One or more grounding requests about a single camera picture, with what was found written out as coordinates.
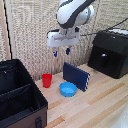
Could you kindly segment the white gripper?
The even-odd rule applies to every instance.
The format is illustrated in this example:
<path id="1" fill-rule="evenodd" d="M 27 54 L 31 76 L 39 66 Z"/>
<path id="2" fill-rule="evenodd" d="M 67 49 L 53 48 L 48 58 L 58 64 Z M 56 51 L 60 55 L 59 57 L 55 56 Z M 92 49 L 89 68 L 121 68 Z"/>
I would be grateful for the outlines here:
<path id="1" fill-rule="evenodd" d="M 80 28 L 73 27 L 69 29 L 56 29 L 47 33 L 47 46 L 50 48 L 74 45 L 79 42 Z M 70 54 L 71 47 L 66 49 L 66 55 Z M 53 48 L 53 55 L 57 57 L 58 52 Z"/>

